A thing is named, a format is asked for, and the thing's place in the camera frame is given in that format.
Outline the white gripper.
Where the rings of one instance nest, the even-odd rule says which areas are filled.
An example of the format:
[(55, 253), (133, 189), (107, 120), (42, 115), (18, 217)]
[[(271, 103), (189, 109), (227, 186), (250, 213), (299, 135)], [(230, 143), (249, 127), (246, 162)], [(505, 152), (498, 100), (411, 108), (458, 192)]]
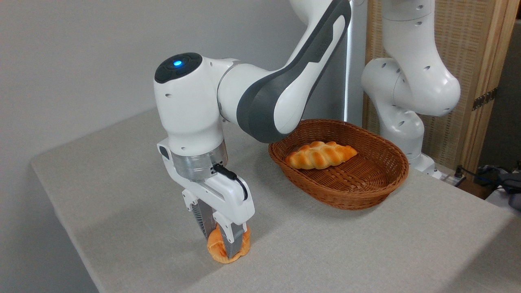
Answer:
[(197, 220), (206, 239), (219, 224), (227, 258), (234, 257), (241, 249), (246, 222), (253, 217), (255, 208), (252, 196), (245, 199), (249, 187), (241, 179), (230, 180), (216, 173), (203, 182), (190, 181), (180, 176), (173, 165), (173, 154), (167, 147), (167, 139), (158, 143), (162, 160), (171, 178), (185, 188), (184, 202)]

